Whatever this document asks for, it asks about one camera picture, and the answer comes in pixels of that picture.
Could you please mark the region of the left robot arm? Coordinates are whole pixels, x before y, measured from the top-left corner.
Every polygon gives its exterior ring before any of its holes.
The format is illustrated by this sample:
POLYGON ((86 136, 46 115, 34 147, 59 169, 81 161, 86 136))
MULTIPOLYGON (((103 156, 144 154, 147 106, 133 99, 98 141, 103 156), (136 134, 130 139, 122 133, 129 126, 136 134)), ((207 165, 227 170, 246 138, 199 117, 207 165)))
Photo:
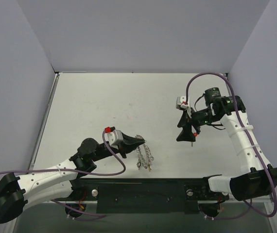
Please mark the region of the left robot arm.
POLYGON ((95 175, 95 162, 109 156, 118 161, 143 145, 143 138, 130 137, 119 130, 103 132, 103 143, 86 138, 70 158, 47 169, 0 172, 0 224, 22 214, 26 208, 53 199, 79 199, 83 188, 71 181, 85 175, 95 175))

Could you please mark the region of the red tag key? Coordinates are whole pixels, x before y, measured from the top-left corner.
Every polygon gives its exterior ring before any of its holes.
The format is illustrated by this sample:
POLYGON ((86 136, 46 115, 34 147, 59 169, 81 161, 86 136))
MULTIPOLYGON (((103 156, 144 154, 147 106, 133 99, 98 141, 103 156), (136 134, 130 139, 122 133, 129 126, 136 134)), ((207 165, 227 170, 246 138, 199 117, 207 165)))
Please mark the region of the red tag key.
POLYGON ((196 141, 196 137, 198 136, 197 133, 192 133, 193 137, 192 137, 192 141, 191 141, 191 146, 193 147, 194 142, 196 141))

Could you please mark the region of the metal disc key organizer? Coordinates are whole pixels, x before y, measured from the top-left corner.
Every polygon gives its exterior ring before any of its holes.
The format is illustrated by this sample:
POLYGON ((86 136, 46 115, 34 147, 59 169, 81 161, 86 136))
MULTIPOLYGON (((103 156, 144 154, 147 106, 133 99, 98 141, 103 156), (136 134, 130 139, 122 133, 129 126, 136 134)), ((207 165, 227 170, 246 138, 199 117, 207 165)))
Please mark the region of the metal disc key organizer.
POLYGON ((136 153, 138 156, 138 161, 137 161, 137 167, 138 169, 144 168, 151 172, 152 170, 152 162, 154 161, 154 157, 151 153, 150 148, 146 145, 146 142, 144 142, 142 145, 142 148, 144 152, 142 152, 141 147, 138 146, 136 148, 136 153))

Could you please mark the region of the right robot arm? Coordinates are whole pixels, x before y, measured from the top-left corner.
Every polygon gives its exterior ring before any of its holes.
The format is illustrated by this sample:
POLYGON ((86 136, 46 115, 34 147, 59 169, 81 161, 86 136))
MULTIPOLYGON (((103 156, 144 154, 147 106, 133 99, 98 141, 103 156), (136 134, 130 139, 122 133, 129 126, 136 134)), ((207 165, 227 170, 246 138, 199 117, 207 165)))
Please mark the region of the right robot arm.
POLYGON ((186 102, 185 96, 176 99, 176 108, 183 112, 177 125, 182 131, 176 140, 193 143, 202 126, 220 122, 232 142, 242 174, 208 177, 208 182, 200 186, 201 195, 210 199, 222 192, 242 201, 272 194, 272 187, 277 185, 277 167, 273 167, 261 151, 241 98, 222 96, 217 87, 206 90, 202 97, 206 108, 199 111, 186 102))

